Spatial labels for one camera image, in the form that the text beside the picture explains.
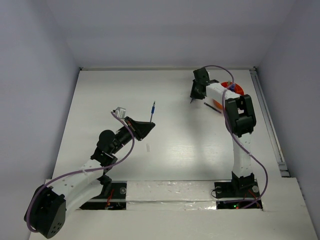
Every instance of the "white wall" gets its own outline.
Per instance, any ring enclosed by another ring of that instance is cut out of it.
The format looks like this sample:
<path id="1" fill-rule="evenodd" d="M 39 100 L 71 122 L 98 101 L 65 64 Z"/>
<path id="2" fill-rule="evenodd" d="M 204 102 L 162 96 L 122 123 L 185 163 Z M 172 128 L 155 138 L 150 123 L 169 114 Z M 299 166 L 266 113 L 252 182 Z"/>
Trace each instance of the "white wall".
<path id="1" fill-rule="evenodd" d="M 45 1 L 0 7 L 0 239 L 25 240 L 23 217 L 53 172 L 79 68 Z"/>
<path id="2" fill-rule="evenodd" d="M 320 1 L 297 0 L 258 67 L 293 177 L 320 236 Z"/>
<path id="3" fill-rule="evenodd" d="M 47 0 L 81 67 L 256 66 L 294 0 Z"/>

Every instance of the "blue pen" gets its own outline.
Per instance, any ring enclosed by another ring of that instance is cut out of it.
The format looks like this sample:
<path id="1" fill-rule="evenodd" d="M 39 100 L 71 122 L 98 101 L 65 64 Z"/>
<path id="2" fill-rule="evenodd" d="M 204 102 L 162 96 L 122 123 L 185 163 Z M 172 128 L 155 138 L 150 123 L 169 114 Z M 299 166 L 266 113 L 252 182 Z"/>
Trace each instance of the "blue pen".
<path id="1" fill-rule="evenodd" d="M 150 123 L 151 123 L 151 121 L 152 121 L 152 116 L 154 115 L 155 108 L 156 108 L 156 101 L 154 101 L 154 102 L 153 102 L 153 105 L 152 105 Z"/>

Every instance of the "purple cable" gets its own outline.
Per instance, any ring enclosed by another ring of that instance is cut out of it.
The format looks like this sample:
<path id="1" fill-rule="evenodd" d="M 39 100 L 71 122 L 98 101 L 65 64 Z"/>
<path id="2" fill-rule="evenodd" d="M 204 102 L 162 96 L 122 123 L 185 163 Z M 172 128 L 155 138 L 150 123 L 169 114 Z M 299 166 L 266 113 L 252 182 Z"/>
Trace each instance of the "purple cable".
<path id="1" fill-rule="evenodd" d="M 131 137 L 132 137 L 132 145 L 131 145 L 131 148 L 129 150 L 129 152 L 120 160 L 120 161 L 117 161 L 115 162 L 114 164 L 111 164 L 109 166 L 104 166 L 104 167 L 97 167 L 97 168 L 91 168 L 91 169 L 85 169 L 84 171 L 85 172 L 94 172 L 94 171 L 98 171 L 98 170 L 105 170 L 105 169 L 109 169 L 109 168 L 112 168 L 120 163 L 122 163 L 132 152 L 132 150 L 134 149 L 134 146 L 135 146 L 135 136 L 133 134 L 133 132 L 130 130 L 130 128 L 124 124 L 120 118 L 118 118 L 113 112 L 111 112 L 112 116 L 117 119 L 130 133 Z M 33 233 L 37 233 L 38 231 L 33 229 L 31 224 L 30 224 L 30 213 L 31 213 L 31 209 L 32 209 L 32 206 L 34 205 L 37 197 L 39 196 L 39 194 L 47 187 L 49 186 L 50 184 L 52 184 L 53 182 L 59 180 L 59 179 L 62 179 L 62 178 L 65 178 L 67 176 L 70 176 L 70 175 L 74 175 L 74 174 L 81 174 L 84 172 L 83 170 L 78 170 L 78 171 L 72 171 L 72 172 L 68 172 L 68 173 L 65 173 L 61 176 L 58 176 L 52 180 L 50 180 L 49 182 L 47 182 L 46 184 L 44 184 L 33 196 L 30 204 L 29 204 L 29 207 L 26 211 L 26 225 L 28 227 L 28 229 L 33 232 Z"/>
<path id="2" fill-rule="evenodd" d="M 228 121 L 228 116 L 227 116 L 227 113 L 226 113 L 226 109 L 225 109 L 225 99 L 226 99 L 226 92 L 227 92 L 227 89 L 229 89 L 234 83 L 235 83 L 235 78 L 233 76 L 233 74 L 226 68 L 222 67 L 222 66 L 218 66 L 218 65 L 207 65 L 207 66 L 204 66 L 203 68 L 207 68 L 207 67 L 216 67 L 216 68 L 220 68 L 220 69 L 223 69 L 225 70 L 232 78 L 232 84 L 230 84 L 229 86 L 226 87 L 226 90 L 223 91 L 223 94 L 222 94 L 222 111 L 223 111 L 223 116 L 224 116 L 224 120 L 225 120 L 225 125 L 226 125 L 226 129 L 228 130 L 228 132 L 230 133 L 232 139 L 236 142 L 236 144 L 239 145 L 239 147 L 245 152 L 247 153 L 257 164 L 259 164 L 263 170 L 264 170 L 264 173 L 265 173 L 265 186 L 264 186 L 264 189 L 262 191 L 262 193 L 260 194 L 259 197 L 257 197 L 255 200 L 253 200 L 251 203 L 249 203 L 248 205 L 242 207 L 242 209 L 246 209 L 248 207 L 250 207 L 251 205 L 255 204 L 255 203 L 258 203 L 258 201 L 261 199 L 261 197 L 265 194 L 266 190 L 267 190 L 267 187 L 268 187 L 268 181 L 269 181 L 269 176 L 268 176 L 268 172 L 267 172 L 267 169 L 265 168 L 265 166 L 256 159 L 255 156 L 253 156 L 244 146 L 242 146 L 242 144 L 236 139 L 236 137 L 234 136 L 234 134 L 231 132 L 231 127 L 230 127 L 230 124 L 229 124 L 229 121 Z M 229 200 L 229 201 L 224 201 L 225 203 L 239 203 L 239 202 L 246 202 L 248 200 L 245 200 L 245 199 L 242 199 L 242 200 Z"/>

